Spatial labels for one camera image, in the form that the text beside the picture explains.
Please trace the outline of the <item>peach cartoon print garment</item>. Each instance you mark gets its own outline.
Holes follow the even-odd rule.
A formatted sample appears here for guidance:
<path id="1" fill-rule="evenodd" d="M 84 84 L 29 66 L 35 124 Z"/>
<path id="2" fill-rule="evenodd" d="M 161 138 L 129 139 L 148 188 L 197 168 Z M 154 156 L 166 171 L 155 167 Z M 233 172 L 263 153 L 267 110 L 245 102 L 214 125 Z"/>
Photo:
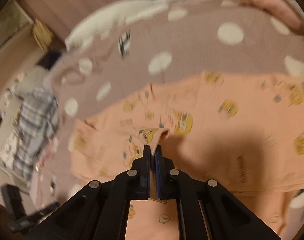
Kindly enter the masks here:
<path id="1" fill-rule="evenodd" d="M 76 121 L 71 171 L 110 180 L 146 145 L 194 179 L 216 179 L 283 235 L 289 202 L 304 189 L 303 86 L 282 74 L 212 72 L 146 85 Z"/>

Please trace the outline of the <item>blue plaid clothing pile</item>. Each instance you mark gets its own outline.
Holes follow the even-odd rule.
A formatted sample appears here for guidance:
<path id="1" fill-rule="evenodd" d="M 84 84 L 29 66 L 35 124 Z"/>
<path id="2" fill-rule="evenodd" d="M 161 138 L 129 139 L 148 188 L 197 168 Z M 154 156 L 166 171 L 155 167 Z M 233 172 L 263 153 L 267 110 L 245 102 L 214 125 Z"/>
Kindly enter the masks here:
<path id="1" fill-rule="evenodd" d="M 57 111 L 57 100 L 44 88 L 26 94 L 14 119 L 14 128 L 0 152 L 3 167 L 24 181 L 31 180 L 43 148 L 58 129 Z"/>

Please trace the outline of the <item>white goose plush toy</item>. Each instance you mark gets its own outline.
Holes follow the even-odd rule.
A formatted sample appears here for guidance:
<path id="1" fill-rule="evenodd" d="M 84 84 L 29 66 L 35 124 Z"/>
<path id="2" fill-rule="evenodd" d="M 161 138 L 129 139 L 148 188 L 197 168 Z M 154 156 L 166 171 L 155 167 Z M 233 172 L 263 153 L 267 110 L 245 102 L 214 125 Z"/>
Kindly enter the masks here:
<path id="1" fill-rule="evenodd" d="M 132 24 L 166 11 L 172 3 L 183 0 L 120 0 L 108 4 L 81 20 L 65 39 L 68 51 L 91 43 L 94 36 L 108 36 L 115 26 Z"/>

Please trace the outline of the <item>mauve polka dot bedspread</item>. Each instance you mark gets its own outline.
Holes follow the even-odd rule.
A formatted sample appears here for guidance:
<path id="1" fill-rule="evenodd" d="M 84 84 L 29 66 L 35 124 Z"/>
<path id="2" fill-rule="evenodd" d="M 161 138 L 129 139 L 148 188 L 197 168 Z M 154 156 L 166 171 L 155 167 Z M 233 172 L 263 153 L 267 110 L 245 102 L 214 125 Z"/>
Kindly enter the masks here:
<path id="1" fill-rule="evenodd" d="M 97 115 L 149 84 L 167 85 L 204 72 L 239 75 L 282 74 L 304 89 L 304 34 L 281 35 L 271 14 L 232 0 L 189 0 L 152 18 L 94 36 L 65 54 L 50 72 L 58 102 L 57 148 L 38 167 L 31 186 L 37 208 L 64 202 L 90 180 L 71 171 L 69 149 L 77 120 Z M 289 202 L 282 239 L 304 220 L 304 194 Z"/>

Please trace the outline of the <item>straw tassel ornament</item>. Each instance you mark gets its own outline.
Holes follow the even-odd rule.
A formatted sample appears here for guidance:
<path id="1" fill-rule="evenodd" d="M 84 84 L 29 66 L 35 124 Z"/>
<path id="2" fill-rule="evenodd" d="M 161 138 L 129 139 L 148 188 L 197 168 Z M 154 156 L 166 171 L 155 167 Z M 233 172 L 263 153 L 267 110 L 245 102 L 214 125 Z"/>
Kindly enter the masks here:
<path id="1" fill-rule="evenodd" d="M 53 32 L 42 22 L 35 19 L 32 27 L 32 34 L 38 46 L 42 50 L 48 50 L 54 38 Z"/>

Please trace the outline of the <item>white shelf unit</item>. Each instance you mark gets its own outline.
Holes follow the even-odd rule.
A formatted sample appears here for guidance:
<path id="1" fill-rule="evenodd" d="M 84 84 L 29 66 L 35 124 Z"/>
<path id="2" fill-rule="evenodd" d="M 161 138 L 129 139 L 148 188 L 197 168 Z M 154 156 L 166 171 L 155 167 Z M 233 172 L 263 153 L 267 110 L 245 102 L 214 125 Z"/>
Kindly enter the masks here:
<path id="1" fill-rule="evenodd" d="M 32 19 L 16 0 L 9 0 L 0 12 L 0 48 Z"/>

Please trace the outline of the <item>folded pink garment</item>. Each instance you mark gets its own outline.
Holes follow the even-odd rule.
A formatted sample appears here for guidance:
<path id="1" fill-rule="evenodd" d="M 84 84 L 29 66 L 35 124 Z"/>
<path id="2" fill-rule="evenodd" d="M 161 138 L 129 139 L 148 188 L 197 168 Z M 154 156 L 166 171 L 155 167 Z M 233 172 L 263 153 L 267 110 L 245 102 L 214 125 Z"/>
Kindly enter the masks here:
<path id="1" fill-rule="evenodd" d="M 284 0 L 234 0 L 241 5 L 257 7 L 271 14 L 270 22 L 281 35 L 289 35 L 290 31 L 303 32 L 302 19 Z"/>

